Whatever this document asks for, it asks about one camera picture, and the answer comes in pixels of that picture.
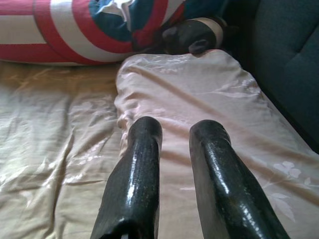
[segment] bed sheet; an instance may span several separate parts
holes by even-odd
[[[318,238],[319,155],[230,55],[213,50],[201,57],[130,57],[119,70],[117,89],[121,154],[138,118],[154,117],[163,127],[160,239],[203,238],[188,136],[190,127],[205,119],[224,125],[290,237]]]
[[[90,238],[119,159],[117,70],[0,63],[0,238]]]

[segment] plush toy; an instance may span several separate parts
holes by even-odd
[[[162,33],[167,54],[201,54],[220,48],[224,38],[233,35],[238,27],[228,26],[220,17],[200,17],[186,20]]]

